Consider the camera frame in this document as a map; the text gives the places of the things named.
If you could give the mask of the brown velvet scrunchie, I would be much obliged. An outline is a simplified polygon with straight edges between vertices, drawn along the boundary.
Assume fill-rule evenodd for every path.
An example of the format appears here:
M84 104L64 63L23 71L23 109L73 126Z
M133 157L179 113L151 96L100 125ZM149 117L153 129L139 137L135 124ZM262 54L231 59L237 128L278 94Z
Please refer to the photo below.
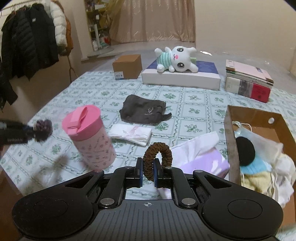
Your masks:
M46 141L52 132L53 127L50 120L38 120L34 125L34 138L37 142Z

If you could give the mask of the brown ring scrunchie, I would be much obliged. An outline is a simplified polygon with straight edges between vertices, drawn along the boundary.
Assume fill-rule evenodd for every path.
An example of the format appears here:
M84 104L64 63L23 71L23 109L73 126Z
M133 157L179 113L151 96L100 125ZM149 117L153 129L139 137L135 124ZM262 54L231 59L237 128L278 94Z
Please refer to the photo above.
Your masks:
M171 167L173 156L171 153L170 147L162 142L155 142L152 145L148 147L148 149L145 151L143 161L144 161L144 167L143 172L145 177L149 181L154 180L154 168L153 168L153 161L156 159L156 156L158 153L161 153L162 156L162 163L161 167Z

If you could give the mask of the white cloth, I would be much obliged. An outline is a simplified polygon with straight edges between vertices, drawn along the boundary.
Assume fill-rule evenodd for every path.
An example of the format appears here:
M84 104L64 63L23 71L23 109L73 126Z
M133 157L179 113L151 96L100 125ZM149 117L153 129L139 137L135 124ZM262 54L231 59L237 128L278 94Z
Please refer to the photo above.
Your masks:
M125 140L145 147L151 137L152 129L117 123L111 127L108 134L111 138Z

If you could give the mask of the dark grey cloth pouch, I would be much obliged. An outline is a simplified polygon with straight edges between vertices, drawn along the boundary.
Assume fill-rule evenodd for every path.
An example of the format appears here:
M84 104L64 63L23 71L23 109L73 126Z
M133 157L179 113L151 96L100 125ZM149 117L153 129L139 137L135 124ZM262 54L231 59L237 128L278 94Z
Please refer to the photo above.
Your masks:
M158 125L172 117L165 114L166 103L161 100L151 100L131 94L126 97L119 111L122 121L141 125Z

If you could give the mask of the black red plush earmuff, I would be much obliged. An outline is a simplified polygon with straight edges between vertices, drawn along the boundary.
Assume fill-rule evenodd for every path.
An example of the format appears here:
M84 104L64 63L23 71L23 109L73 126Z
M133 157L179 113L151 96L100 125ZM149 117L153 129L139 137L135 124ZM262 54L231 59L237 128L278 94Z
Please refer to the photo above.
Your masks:
M249 139L237 137L235 140L242 174L255 175L265 171L271 172L271 165L256 154L254 145Z

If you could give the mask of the pale yellow towel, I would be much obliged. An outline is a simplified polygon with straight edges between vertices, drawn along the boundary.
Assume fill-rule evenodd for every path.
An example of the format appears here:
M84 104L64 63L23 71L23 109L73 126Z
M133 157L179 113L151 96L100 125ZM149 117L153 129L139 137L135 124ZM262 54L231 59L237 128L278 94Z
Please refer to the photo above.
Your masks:
M269 197L274 194L272 174L267 171L252 175L241 173L241 186Z

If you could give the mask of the white mesh drawstring bag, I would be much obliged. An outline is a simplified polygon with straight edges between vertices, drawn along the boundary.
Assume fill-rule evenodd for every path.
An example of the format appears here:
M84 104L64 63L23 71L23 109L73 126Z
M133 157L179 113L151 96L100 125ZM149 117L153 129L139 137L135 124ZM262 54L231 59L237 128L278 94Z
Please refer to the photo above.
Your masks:
M275 165L276 159L282 153L283 150L283 143L277 143L270 139L264 138L250 129L245 128L243 123L239 121L232 121L232 124L237 126L238 129L234 131L234 136L237 137L244 137L252 142L255 154L262 158L263 161L269 163L271 166Z

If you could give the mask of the white towel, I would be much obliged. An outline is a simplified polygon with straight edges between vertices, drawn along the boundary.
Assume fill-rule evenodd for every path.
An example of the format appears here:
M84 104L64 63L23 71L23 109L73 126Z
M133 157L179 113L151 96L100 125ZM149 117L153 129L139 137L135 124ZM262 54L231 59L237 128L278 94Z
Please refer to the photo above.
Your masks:
M271 165L270 196L284 208L294 193L295 164L291 157L281 153Z

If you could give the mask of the purple tissue pack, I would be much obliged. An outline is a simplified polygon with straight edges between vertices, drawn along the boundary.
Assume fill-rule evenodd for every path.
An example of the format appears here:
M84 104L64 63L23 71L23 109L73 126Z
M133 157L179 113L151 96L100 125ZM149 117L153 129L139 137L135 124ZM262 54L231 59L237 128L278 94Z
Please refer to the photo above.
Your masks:
M180 168L185 174L203 170L220 178L228 174L229 162L217 150L217 132L210 132L182 142L171 148L172 166Z

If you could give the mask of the brown jacket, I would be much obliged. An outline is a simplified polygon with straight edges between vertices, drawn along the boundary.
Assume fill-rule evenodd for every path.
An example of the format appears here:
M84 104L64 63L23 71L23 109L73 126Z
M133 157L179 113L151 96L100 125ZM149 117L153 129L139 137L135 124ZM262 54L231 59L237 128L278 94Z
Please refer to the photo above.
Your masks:
M64 12L64 9L59 1L53 1L59 5L59 7ZM67 46L66 47L58 47L58 53L60 56L69 56L72 49L74 48L73 40L71 37L71 24L69 19L66 17L67 27L66 27L66 39L67 39Z

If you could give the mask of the small brown cardboard box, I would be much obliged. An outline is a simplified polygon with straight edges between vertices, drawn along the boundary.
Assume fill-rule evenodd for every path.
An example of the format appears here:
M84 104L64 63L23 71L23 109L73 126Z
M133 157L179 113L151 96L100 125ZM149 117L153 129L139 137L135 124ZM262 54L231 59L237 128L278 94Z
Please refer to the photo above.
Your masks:
M122 55L112 63L116 80L137 79L142 72L140 54Z

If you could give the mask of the brown cardboard tray box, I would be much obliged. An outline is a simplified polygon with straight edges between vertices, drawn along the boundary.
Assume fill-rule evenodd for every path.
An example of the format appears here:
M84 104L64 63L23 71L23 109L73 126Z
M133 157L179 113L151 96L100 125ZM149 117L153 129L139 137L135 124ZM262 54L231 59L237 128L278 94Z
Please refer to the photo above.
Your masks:
M241 184L238 152L234 137L234 131L237 128L232 124L233 121L250 124L252 131L256 134L277 143L283 143L282 152L295 161L295 139L281 114L229 105L224 118L224 129L230 164L229 180L231 182Z

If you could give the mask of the white bunny plush toy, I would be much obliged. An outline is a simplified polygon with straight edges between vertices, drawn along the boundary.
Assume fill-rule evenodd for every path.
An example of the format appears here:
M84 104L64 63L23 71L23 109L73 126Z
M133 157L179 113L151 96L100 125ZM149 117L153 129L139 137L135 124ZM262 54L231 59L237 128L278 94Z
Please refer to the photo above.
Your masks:
M196 48L184 46L176 46L172 50L169 47L165 47L165 51L156 48L154 53L157 57L157 71L163 73L168 70L173 73L175 71L185 72L189 70L192 73L196 73L198 72L198 67L191 62L191 54L196 52Z

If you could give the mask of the green small box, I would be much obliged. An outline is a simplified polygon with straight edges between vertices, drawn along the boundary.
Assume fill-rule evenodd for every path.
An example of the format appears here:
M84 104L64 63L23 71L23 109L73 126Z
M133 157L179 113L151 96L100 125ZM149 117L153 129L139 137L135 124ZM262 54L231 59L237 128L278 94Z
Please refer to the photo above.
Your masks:
M197 64L197 58L196 57L191 57L191 62L196 65Z

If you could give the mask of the white puffer jacket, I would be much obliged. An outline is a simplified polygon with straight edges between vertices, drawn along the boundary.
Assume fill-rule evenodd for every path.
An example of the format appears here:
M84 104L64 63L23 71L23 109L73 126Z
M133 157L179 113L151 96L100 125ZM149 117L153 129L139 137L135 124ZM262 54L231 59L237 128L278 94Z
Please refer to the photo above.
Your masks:
M66 17L64 12L59 7L59 5L53 1L45 0L42 1L46 13L52 19L55 27L55 39L58 47L66 47Z

